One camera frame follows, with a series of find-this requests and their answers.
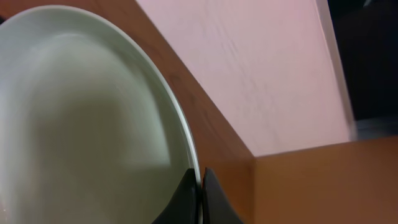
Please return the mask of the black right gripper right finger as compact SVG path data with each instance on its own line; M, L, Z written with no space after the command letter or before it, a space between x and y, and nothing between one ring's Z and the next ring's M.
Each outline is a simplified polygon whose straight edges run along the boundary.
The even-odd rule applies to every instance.
M203 224L243 224L210 168L205 169L202 194Z

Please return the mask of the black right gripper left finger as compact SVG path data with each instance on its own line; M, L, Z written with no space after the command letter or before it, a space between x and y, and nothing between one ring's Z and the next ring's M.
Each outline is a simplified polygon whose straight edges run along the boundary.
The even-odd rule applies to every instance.
M152 224L197 224L198 185L194 169L187 169L172 198Z

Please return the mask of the light blue plate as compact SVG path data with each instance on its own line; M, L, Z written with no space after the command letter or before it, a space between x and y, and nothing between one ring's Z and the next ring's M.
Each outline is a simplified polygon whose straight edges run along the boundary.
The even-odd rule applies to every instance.
M189 169L183 111L121 29L69 6L1 24L2 223L151 223Z

